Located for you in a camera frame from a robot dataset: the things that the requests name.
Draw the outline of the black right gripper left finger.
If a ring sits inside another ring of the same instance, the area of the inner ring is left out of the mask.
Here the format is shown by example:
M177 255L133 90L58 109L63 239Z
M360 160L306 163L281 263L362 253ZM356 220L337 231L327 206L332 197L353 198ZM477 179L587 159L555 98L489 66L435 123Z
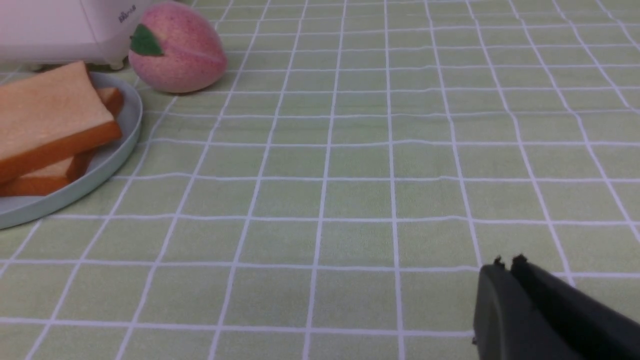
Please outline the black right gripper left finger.
M473 344L480 360L581 360L535 307L501 256L478 273Z

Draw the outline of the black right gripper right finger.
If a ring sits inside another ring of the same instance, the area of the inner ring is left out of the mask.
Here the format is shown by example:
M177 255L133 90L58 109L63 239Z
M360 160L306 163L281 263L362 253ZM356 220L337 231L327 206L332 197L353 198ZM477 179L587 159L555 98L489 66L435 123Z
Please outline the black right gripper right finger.
M584 360L637 360L639 324L528 261L512 258L510 273L554 332Z

